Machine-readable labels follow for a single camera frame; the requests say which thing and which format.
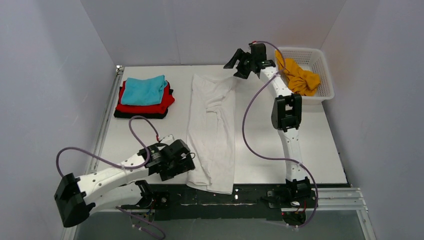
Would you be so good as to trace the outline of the white t shirt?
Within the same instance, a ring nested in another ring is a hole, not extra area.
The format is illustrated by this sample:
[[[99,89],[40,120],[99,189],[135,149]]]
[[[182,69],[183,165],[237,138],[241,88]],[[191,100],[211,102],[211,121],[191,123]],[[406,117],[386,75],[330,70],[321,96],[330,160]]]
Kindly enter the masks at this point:
[[[236,160],[236,80],[193,75],[187,144],[195,169],[187,186],[215,194],[233,192]]]

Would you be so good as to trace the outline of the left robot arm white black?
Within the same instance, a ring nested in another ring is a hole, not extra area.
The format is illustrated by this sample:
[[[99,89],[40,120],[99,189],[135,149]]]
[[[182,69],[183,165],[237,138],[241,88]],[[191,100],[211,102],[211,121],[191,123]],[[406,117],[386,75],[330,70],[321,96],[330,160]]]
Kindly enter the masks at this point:
[[[64,175],[54,194],[62,225],[77,226],[90,215],[114,207],[160,205],[167,194],[154,192],[145,178],[158,175],[167,181],[194,170],[192,154],[181,139],[157,142],[117,166],[81,176]]]

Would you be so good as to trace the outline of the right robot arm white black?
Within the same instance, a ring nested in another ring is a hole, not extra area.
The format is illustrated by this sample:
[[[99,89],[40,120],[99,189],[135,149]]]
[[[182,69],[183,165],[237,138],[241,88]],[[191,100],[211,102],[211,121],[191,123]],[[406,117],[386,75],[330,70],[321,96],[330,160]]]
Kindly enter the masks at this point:
[[[267,57],[265,41],[254,41],[249,44],[249,51],[237,49],[224,69],[236,68],[234,77],[247,79],[251,73],[264,83],[258,90],[265,88],[274,97],[271,124],[280,137],[283,154],[281,161],[285,162],[285,187],[280,192],[268,194],[264,199],[279,208],[282,205],[306,208],[307,201],[313,199],[313,184],[309,171],[302,162],[299,143],[299,128],[302,122],[302,97],[293,93],[283,80],[286,62],[281,66]]]

